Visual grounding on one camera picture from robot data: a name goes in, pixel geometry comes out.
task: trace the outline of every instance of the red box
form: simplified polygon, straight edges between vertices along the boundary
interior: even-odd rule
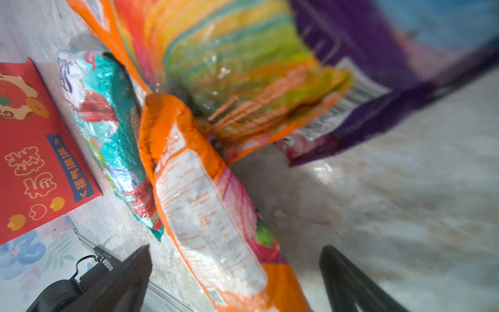
[[[33,62],[0,63],[0,245],[102,192]]]

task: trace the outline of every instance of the wire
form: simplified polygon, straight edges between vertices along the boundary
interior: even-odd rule
[[[83,260],[88,259],[88,258],[93,258],[94,260],[97,260],[97,257],[95,257],[94,255],[85,256],[85,257],[81,258],[80,260],[78,260],[76,262],[76,273],[73,276],[71,276],[70,280],[72,280],[73,278],[75,278],[78,275],[78,264],[80,262],[82,262]]]

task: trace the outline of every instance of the barcode label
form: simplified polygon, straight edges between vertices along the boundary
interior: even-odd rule
[[[349,57],[344,57],[335,67],[349,70],[354,76],[354,84],[334,106],[308,125],[297,130],[308,141],[313,141],[334,131],[341,126],[355,108],[391,92],[390,88],[366,76]]]
[[[90,10],[90,13],[99,22],[100,26],[106,29],[104,24],[104,9],[102,8],[102,3],[99,0],[83,0]]]
[[[214,288],[208,289],[208,294],[213,299],[213,301],[215,301],[218,305],[225,307],[227,306],[227,303],[222,299],[222,296],[217,292],[216,289]]]

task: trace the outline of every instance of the table surface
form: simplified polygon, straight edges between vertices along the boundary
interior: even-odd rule
[[[63,100],[59,49],[103,50],[65,0],[3,0],[0,61],[31,57],[104,196],[70,212],[79,232],[125,258],[150,244],[151,280],[214,311],[169,237],[158,243],[118,200]],[[334,245],[411,311],[499,311],[499,70],[388,134],[298,168],[268,146],[233,166],[316,312],[318,266]]]

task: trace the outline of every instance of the plastic wrapper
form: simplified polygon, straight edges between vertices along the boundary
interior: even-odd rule
[[[219,311],[310,311],[277,240],[187,106],[149,95],[139,149],[166,231]]]
[[[159,240],[164,229],[137,148],[140,117],[128,76],[100,52],[57,56],[64,96],[93,158],[116,196]]]
[[[284,0],[68,3],[148,91],[206,119],[228,164],[306,125],[351,85],[303,44]]]
[[[321,63],[354,77],[340,101],[277,143],[292,166],[390,129],[499,59],[497,0],[290,2]]]

